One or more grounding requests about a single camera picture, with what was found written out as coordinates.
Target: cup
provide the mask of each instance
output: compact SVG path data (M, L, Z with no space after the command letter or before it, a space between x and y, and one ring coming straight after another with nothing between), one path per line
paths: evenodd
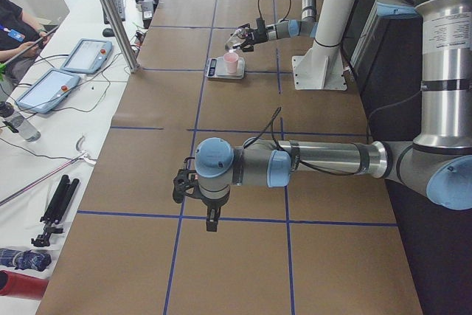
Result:
M223 56L224 65L226 67L226 72L228 74L234 74L237 71L237 62L239 60L239 55L234 52L225 53Z
M40 300L48 282L48 280L21 273L0 271L0 296Z

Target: blue badge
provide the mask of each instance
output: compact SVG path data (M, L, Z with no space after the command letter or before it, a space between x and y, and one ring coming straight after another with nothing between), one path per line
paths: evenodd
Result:
M16 39L18 42L23 42L24 40L24 35L19 33L18 31L15 31L15 30L10 30L8 32L8 35L11 37L11 38L14 38Z

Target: warning label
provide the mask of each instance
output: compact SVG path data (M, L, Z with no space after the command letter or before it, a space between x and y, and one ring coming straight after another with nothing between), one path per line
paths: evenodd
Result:
M472 13L447 15L423 23L423 54L471 47Z

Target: transparent bottle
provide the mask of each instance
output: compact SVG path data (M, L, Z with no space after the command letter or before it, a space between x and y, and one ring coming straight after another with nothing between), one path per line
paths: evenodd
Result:
M41 136L35 126L16 111L11 103L0 101L0 116L13 133L20 134L27 142L34 142Z

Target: red tube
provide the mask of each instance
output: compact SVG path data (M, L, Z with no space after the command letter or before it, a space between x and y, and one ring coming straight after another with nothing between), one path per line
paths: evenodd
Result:
M48 282L48 280L21 273L0 271L0 295L41 300Z

